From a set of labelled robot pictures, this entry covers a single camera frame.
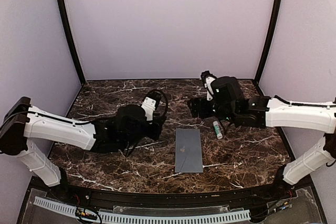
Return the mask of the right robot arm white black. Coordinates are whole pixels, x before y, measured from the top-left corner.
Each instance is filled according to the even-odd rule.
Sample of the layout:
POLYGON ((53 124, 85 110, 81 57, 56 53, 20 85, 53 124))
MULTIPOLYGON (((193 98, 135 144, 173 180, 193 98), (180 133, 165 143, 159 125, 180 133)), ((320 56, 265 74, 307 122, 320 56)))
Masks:
POLYGON ((246 99, 235 77, 217 78, 208 71, 202 73, 201 81, 207 95, 187 103, 194 118, 216 117, 236 127, 292 127, 323 132, 313 147, 278 169, 274 184, 268 187, 271 199, 280 199, 288 186, 321 166, 335 164, 335 102, 295 102, 277 95, 246 99))

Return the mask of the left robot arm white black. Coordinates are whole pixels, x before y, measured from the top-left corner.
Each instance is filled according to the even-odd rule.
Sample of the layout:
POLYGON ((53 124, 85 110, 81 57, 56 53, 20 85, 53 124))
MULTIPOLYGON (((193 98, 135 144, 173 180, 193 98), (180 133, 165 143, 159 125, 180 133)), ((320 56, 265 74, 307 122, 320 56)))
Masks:
POLYGON ((65 143, 85 151, 105 154, 132 153, 145 137, 158 140, 166 114, 157 113, 160 97, 144 98, 142 105, 118 108, 111 118, 78 121, 54 115, 21 97, 5 115, 1 125, 1 153, 14 156, 34 172, 63 201, 74 197, 66 173, 53 164, 32 142, 34 138, 65 143))

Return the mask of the green white glue stick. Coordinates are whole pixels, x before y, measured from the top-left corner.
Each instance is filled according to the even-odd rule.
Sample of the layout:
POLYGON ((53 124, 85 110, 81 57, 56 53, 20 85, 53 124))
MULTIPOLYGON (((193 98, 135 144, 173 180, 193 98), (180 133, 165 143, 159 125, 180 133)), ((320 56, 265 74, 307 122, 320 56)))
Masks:
POLYGON ((217 139, 221 140, 223 138, 223 134, 221 132, 221 127, 220 127, 219 122, 214 121, 213 122, 213 127, 214 127, 214 130, 215 130, 215 134, 216 134, 217 139))

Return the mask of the grey-blue paper envelope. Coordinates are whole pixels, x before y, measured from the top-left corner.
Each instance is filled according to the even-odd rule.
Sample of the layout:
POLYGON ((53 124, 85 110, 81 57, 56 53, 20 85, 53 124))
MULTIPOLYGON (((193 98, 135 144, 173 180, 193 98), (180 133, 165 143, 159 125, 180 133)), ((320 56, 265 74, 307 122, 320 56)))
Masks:
POLYGON ((176 129, 175 173, 203 173, 200 130, 176 129))

